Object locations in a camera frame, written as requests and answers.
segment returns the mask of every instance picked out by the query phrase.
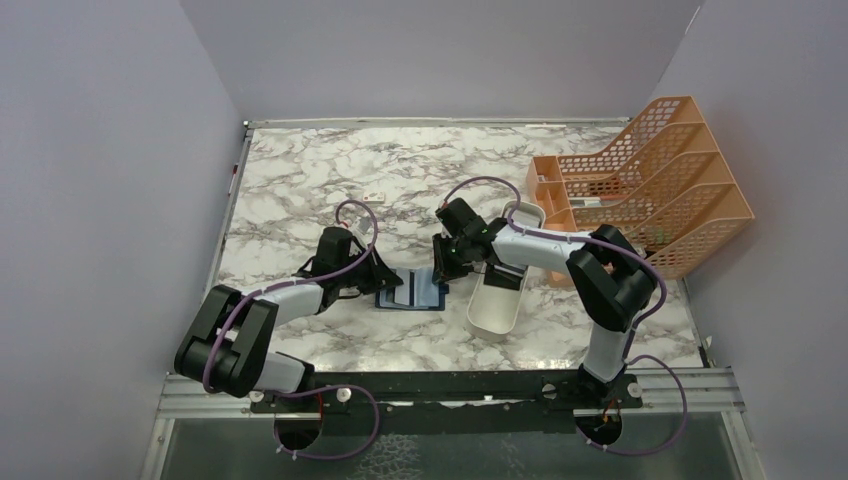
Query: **gray wall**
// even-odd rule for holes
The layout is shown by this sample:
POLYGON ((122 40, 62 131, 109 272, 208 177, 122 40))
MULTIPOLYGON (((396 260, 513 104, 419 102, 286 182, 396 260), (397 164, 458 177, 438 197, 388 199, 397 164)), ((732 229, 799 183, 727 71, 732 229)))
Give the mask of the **gray wall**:
POLYGON ((181 0, 248 119, 610 117, 701 0, 181 0))
POLYGON ((757 221, 690 277, 769 478, 845 478, 848 3, 707 0, 655 95, 692 94, 757 221))
POLYGON ((0 65, 0 478, 136 478, 240 117, 176 0, 4 0, 0 65))

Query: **table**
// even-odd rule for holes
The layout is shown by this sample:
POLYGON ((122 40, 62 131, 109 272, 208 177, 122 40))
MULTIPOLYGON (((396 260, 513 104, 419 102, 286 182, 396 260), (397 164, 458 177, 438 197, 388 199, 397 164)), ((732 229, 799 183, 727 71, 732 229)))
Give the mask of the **table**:
MULTIPOLYGON (((593 152, 622 125, 257 129, 217 272, 243 291, 294 273, 312 256, 333 209, 364 189, 383 191, 377 249, 389 266, 432 264, 434 211, 458 182, 495 175, 524 191, 534 155, 593 152)), ((460 192, 486 219, 510 192, 492 184, 460 192)), ((361 215, 345 210, 344 217, 361 215)), ((444 312, 378 310, 372 296, 336 302, 326 312, 274 331, 270 349, 320 371, 426 371, 576 368, 592 322, 573 290, 551 288, 530 269, 515 329, 490 343, 465 331, 477 278, 451 282, 444 312)), ((632 355, 650 353, 676 367, 702 366, 680 285, 669 283, 663 309, 640 327, 632 355)))

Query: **white marble surface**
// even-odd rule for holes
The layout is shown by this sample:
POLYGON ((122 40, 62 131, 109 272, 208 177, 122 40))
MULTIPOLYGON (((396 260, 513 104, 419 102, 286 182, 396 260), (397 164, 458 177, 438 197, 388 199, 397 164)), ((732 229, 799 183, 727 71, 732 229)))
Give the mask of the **white marble surface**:
MULTIPOLYGON (((496 175, 522 192, 534 155, 597 151, 620 127, 363 128, 257 130, 239 188, 219 282, 242 290, 290 276, 314 254, 336 204, 360 198, 366 185, 386 193, 374 208, 377 249, 390 266, 432 264, 434 211, 450 188, 496 175)), ((509 192, 478 184, 461 196, 484 218, 509 192)), ((353 219, 359 212, 346 211, 353 219)), ((373 297, 336 302, 321 315, 274 332, 271 350, 323 371, 576 368, 591 321, 574 291, 550 288, 531 269, 515 329, 490 343, 465 331, 475 276, 451 282, 444 312, 377 310, 373 297)), ((658 314, 643 323, 632 355, 651 353, 672 366, 700 366, 677 284, 658 314)))

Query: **desk organizer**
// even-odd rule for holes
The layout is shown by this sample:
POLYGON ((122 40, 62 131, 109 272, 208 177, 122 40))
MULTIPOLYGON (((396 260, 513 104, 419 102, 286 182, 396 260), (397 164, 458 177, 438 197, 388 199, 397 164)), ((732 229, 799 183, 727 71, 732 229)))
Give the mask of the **desk organizer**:
MULTIPOLYGON (((654 100, 598 153, 533 158, 527 188, 545 228, 615 225, 667 279, 682 278, 754 218, 692 97, 654 100), (586 197, 600 205, 572 205, 586 197)), ((556 272, 548 280, 571 285, 556 272)))

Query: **cable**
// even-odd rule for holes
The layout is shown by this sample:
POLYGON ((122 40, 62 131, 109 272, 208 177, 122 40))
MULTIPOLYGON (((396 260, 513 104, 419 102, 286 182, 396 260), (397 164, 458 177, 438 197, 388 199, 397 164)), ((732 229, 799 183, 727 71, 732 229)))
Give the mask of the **cable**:
POLYGON ((686 391, 683 389, 683 383, 680 381, 680 377, 678 377, 677 374, 674 373, 674 370, 672 370, 671 367, 669 367, 668 365, 666 365, 665 362, 663 362, 662 360, 660 360, 657 357, 654 357, 653 355, 639 355, 638 357, 634 358, 633 360, 630 360, 629 362, 627 362, 627 365, 633 365, 634 363, 638 362, 639 360, 644 360, 646 358, 649 359, 649 360, 653 360, 653 361, 657 362, 658 364, 660 364, 661 367, 666 369, 668 371, 668 373, 671 374, 671 378, 674 379, 674 383, 677 384, 677 388, 680 390, 680 400, 683 402, 683 420, 680 422, 680 425, 677 427, 677 430, 674 432, 674 434, 671 436, 671 438, 669 438, 668 440, 663 442, 662 445, 659 445, 657 447, 649 448, 647 450, 621 450, 621 449, 617 449, 617 448, 614 448, 614 447, 611 448, 607 445, 601 445, 601 444, 598 444, 598 443, 590 440, 589 437, 587 437, 586 434, 583 433, 583 431, 578 428, 577 432, 580 433, 581 436, 583 436, 583 438, 586 440, 586 443, 588 445, 591 445, 591 446, 597 448, 598 450, 603 450, 606 453, 613 453, 615 455, 623 455, 625 457, 641 457, 641 456, 644 456, 644 455, 653 455, 655 453, 659 453, 659 452, 667 449, 672 444, 674 444, 674 442, 676 442, 678 439, 680 439, 681 435, 683 435, 683 431, 686 429, 686 424, 689 422, 689 404, 686 402, 686 391))
POLYGON ((636 335, 636 327, 638 327, 639 324, 641 324, 646 318, 648 318, 651 315, 653 315, 654 313, 656 313, 656 311, 659 310, 660 307, 663 306, 666 298, 668 297, 668 287, 665 284, 665 280, 662 279, 660 272, 658 272, 657 269, 654 268, 653 265, 651 265, 647 260, 642 258, 640 255, 633 253, 630 250, 621 248, 619 246, 612 245, 612 244, 609 244, 607 242, 603 242, 603 241, 600 241, 600 240, 595 240, 594 238, 556 235, 556 234, 548 233, 548 232, 541 231, 541 230, 533 230, 531 228, 524 228, 524 227, 516 224, 515 221, 513 221, 513 219, 512 219, 512 215, 515 213, 516 210, 518 210, 518 206, 521 204, 521 193, 518 191, 517 188, 515 188, 515 185, 504 180, 503 178, 492 177, 492 176, 488 176, 488 175, 469 178, 468 180, 462 181, 457 186, 453 187, 453 189, 450 192, 448 192, 448 194, 445 196, 444 203, 447 204, 450 197, 453 196, 453 194, 456 193, 457 190, 459 190, 460 188, 468 185, 469 183, 479 182, 481 180, 488 180, 488 181, 504 184, 507 187, 509 187, 510 190, 512 190, 512 193, 515 194, 515 204, 512 206, 512 208, 510 208, 509 212, 506 215, 506 221, 513 230, 515 230, 517 232, 524 233, 526 235, 530 235, 531 237, 544 238, 544 239, 547 239, 547 240, 559 240, 559 241, 566 241, 566 242, 569 242, 569 243, 570 242, 581 242, 581 243, 591 243, 593 245, 598 245, 602 248, 612 250, 613 252, 620 253, 622 255, 626 255, 626 256, 632 258, 633 260, 636 260, 654 278, 656 278, 657 283, 659 284, 659 287, 660 287, 660 299, 656 304, 654 304, 653 307, 651 307, 650 309, 648 309, 647 311, 642 313, 642 315, 640 315, 636 320, 633 321, 633 325, 630 329, 630 336, 628 337, 627 345, 624 348, 624 356, 626 357, 627 354, 630 353, 630 346, 633 344, 633 338, 636 335))
POLYGON ((279 448, 277 448, 277 453, 286 452, 292 456, 292 459, 296 459, 297 457, 308 458, 310 460, 344 460, 346 458, 350 458, 362 453, 366 448, 370 447, 371 444, 377 440, 377 434, 380 432, 380 407, 377 405, 377 400, 374 399, 374 396, 371 395, 371 392, 368 390, 358 386, 358 385, 329 385, 326 387, 316 388, 314 390, 307 390, 305 392, 298 393, 281 393, 273 390, 268 390, 274 395, 282 398, 294 399, 294 398, 303 398, 310 397, 312 395, 319 395, 324 392, 330 392, 333 390, 338 390, 340 388, 349 388, 351 390, 356 390, 358 392, 362 392, 366 397, 368 397, 368 402, 374 407, 374 428, 371 429, 371 435, 368 436, 368 439, 365 440, 365 443, 360 445, 359 447, 339 455, 316 455, 314 453, 299 453, 297 450, 289 450, 283 445, 283 442, 280 440, 279 432, 277 432, 276 425, 274 426, 274 439, 277 441, 279 448))
POLYGON ((203 389, 204 390, 206 390, 208 393, 215 393, 215 389, 212 388, 212 385, 210 383, 211 378, 212 378, 212 368, 215 366, 215 357, 217 357, 218 351, 221 349, 221 345, 223 345, 223 343, 224 343, 224 337, 227 334, 227 332, 229 332, 230 329, 233 327, 233 323, 235 323, 236 317, 238 316, 239 312, 241 312, 241 310, 244 308, 244 306, 247 305, 251 300, 258 297, 259 295, 262 295, 262 294, 268 293, 268 292, 273 292, 273 291, 279 290, 281 288, 291 287, 291 286, 296 285, 296 284, 302 285, 302 284, 306 284, 306 283, 323 282, 324 280, 329 280, 331 278, 338 277, 339 275, 344 275, 345 273, 356 268, 360 263, 365 261, 366 258, 371 256, 371 253, 374 251, 374 244, 377 242, 377 216, 374 214, 374 211, 371 210, 371 208, 369 208, 368 205, 366 205, 365 203, 360 202, 359 200, 347 199, 347 200, 343 201, 342 203, 340 203, 336 207, 336 211, 335 211, 336 223, 342 223, 341 220, 339 219, 339 211, 341 210, 342 207, 344 207, 345 205, 348 205, 348 204, 358 205, 358 206, 364 208, 365 211, 368 212, 368 216, 371 217, 371 224, 374 226, 374 231, 371 234, 371 243, 368 244, 368 248, 365 249, 365 252, 362 255, 360 255, 359 258, 354 260, 353 263, 351 263, 350 265, 348 265, 344 268, 341 268, 341 269, 339 269, 335 272, 328 273, 326 275, 320 275, 320 276, 317 276, 317 277, 312 277, 312 278, 304 278, 304 279, 297 279, 297 280, 286 280, 284 282, 276 283, 276 284, 271 285, 270 287, 267 287, 267 288, 264 288, 264 289, 254 290, 254 291, 248 293, 247 295, 245 295, 241 299, 241 301, 239 301, 239 303, 236 304, 235 308, 233 308, 233 311, 230 312, 230 315, 227 317, 227 320, 224 321, 224 325, 221 326, 221 331, 218 333, 218 337, 215 339, 215 343, 212 345, 212 349, 209 351, 209 357, 206 359, 206 366, 203 368, 203 389))

